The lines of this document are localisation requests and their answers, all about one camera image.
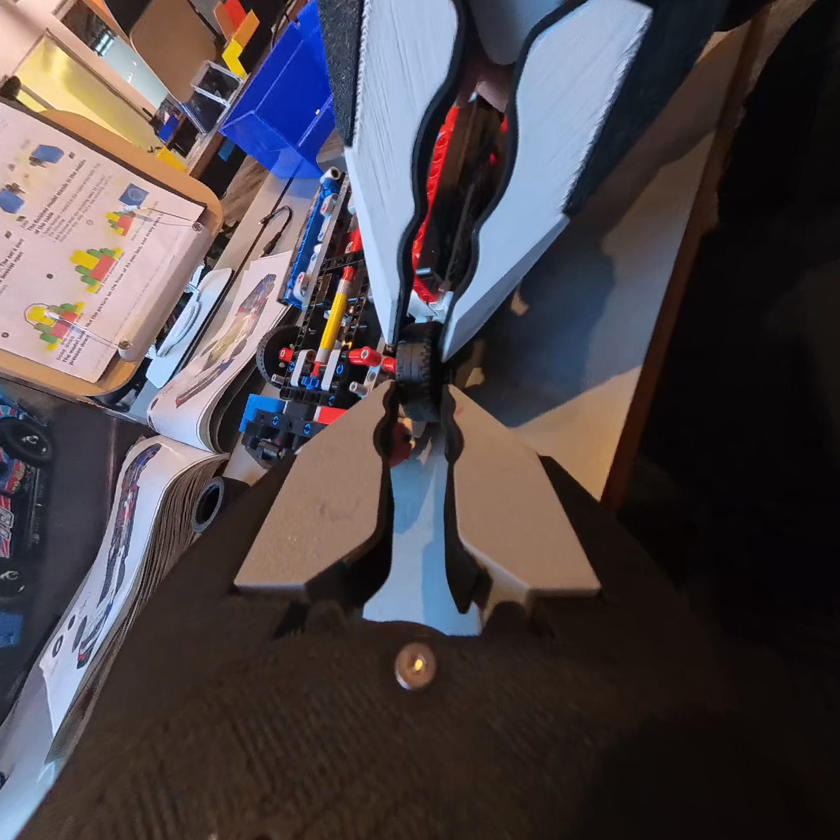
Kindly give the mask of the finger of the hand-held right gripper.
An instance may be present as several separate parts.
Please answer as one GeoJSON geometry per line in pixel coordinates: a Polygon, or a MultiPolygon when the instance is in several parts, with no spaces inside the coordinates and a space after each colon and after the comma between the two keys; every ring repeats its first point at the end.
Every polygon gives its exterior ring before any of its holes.
{"type": "Polygon", "coordinates": [[[408,235],[419,224],[428,119],[463,45],[459,2],[363,2],[353,131],[345,160],[382,336],[394,343],[410,296],[408,235]]]}
{"type": "Polygon", "coordinates": [[[641,2],[567,2],[529,32],[511,82],[511,147],[471,236],[440,338],[452,359],[568,226],[568,205],[651,27],[641,2]]]}

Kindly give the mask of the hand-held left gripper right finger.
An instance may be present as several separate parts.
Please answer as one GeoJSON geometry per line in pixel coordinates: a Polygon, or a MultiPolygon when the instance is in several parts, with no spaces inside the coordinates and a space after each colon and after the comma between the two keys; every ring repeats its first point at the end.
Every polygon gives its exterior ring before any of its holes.
{"type": "Polygon", "coordinates": [[[441,394],[445,571],[457,607],[593,597],[601,583],[539,455],[454,385],[441,394]]]}

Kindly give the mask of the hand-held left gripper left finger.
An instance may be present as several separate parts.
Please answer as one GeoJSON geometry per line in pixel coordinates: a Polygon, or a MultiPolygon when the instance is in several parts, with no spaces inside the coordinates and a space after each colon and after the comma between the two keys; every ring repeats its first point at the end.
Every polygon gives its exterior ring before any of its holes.
{"type": "Polygon", "coordinates": [[[308,594],[389,532],[396,410],[386,381],[295,455],[235,577],[240,591],[308,594]]]}

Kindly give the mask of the toy brick car chassis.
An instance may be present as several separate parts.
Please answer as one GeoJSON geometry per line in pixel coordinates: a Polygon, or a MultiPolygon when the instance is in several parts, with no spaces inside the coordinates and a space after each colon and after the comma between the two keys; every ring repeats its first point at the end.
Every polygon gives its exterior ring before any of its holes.
{"type": "Polygon", "coordinates": [[[480,99],[448,111],[427,176],[427,214],[412,248],[413,284],[396,341],[382,336],[371,293],[349,177],[322,178],[298,238],[280,324],[299,328],[296,355],[269,385],[276,397],[251,395],[239,430],[263,466],[299,450],[384,381],[396,381],[396,345],[405,326],[442,325],[462,283],[477,212],[497,185],[507,122],[480,99]]]}

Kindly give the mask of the black toy car wheel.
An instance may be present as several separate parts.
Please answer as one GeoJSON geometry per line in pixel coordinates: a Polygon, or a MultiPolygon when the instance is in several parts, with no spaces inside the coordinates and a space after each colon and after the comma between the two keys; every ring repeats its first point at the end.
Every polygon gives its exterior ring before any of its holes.
{"type": "Polygon", "coordinates": [[[439,353],[439,322],[405,326],[395,347],[395,382],[405,415],[414,422],[439,421],[444,368],[439,353]]]}
{"type": "Polygon", "coordinates": [[[283,382],[288,365],[294,361],[299,328],[294,324],[280,324],[259,342],[255,362],[263,379],[271,384],[279,377],[283,382]]]}

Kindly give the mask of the grey desk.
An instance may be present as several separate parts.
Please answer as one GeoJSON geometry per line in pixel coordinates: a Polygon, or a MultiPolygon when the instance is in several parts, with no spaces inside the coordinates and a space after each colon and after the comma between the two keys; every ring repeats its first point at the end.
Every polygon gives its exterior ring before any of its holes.
{"type": "MultiPolygon", "coordinates": [[[[467,394],[600,500],[749,26],[714,34],[666,108],[484,328],[467,394]]],[[[2,726],[2,834],[51,786],[38,664],[2,726]]]]}

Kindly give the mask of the person's right hand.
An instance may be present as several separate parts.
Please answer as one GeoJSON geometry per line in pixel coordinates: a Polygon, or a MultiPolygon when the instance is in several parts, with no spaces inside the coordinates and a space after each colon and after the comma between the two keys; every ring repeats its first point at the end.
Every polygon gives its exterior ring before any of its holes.
{"type": "Polygon", "coordinates": [[[478,97],[493,109],[505,113],[511,95],[513,65],[476,61],[465,81],[463,93],[466,100],[478,97]]]}

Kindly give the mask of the blue plastic bin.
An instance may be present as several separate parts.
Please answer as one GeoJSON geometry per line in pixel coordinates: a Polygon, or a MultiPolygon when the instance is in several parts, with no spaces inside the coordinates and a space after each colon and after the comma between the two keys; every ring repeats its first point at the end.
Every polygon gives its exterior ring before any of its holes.
{"type": "Polygon", "coordinates": [[[319,17],[309,2],[249,80],[219,132],[274,176],[319,179],[335,127],[319,17]]]}

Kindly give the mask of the black toy tyre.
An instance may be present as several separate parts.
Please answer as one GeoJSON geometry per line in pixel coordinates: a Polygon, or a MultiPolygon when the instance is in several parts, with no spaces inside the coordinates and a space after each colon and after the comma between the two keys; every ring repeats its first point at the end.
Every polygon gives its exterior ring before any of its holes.
{"type": "Polygon", "coordinates": [[[228,476],[216,476],[208,481],[192,506],[193,533],[203,534],[249,488],[248,483],[228,476]]]}

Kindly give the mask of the orange plastic object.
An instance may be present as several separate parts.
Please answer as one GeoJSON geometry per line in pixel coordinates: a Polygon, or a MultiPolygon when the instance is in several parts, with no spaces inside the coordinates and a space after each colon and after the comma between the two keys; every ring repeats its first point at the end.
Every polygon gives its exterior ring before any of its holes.
{"type": "Polygon", "coordinates": [[[240,1],[217,2],[213,13],[226,44],[235,42],[244,48],[259,28],[260,21],[256,12],[247,9],[240,1]]]}

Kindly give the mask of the clear acrylic box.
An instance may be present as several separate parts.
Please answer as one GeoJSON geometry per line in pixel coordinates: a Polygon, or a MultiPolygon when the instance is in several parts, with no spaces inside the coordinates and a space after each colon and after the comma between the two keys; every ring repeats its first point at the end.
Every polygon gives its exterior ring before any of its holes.
{"type": "Polygon", "coordinates": [[[178,108],[200,134],[213,132],[232,107],[245,78],[212,60],[205,60],[191,82],[191,92],[178,108]]]}

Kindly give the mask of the open instruction booklet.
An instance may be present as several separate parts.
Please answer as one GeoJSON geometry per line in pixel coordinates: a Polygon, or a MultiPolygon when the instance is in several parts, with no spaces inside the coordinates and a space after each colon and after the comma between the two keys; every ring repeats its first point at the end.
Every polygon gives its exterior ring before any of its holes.
{"type": "Polygon", "coordinates": [[[91,570],[38,662],[49,717],[39,768],[67,750],[119,627],[193,539],[194,503],[229,458],[242,411],[227,419],[229,443],[214,414],[225,415],[256,375],[259,342],[288,310],[281,299],[294,260],[287,250],[252,262],[221,329],[150,403],[154,435],[129,450],[91,570]]]}

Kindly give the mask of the white stand base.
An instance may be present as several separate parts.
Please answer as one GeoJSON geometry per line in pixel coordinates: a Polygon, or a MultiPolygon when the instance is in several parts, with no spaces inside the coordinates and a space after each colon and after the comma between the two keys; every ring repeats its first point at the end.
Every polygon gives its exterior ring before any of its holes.
{"type": "Polygon", "coordinates": [[[204,264],[194,270],[161,334],[147,351],[150,365],[146,379],[154,387],[161,389],[189,357],[194,340],[212,318],[232,275],[231,268],[209,269],[204,264]]]}

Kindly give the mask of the person's dark brown clothing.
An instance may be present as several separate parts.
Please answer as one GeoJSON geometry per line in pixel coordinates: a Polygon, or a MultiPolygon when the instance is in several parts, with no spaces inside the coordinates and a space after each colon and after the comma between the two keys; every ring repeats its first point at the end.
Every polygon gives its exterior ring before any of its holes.
{"type": "Polygon", "coordinates": [[[791,771],[784,838],[838,838],[838,23],[813,2],[744,102],[622,510],[791,771]]]}

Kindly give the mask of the toy car box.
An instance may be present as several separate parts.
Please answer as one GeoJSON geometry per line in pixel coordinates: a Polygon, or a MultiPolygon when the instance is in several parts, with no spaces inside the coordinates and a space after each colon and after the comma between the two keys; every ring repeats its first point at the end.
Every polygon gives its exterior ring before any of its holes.
{"type": "Polygon", "coordinates": [[[143,426],[2,379],[1,719],[88,573],[143,426]]]}

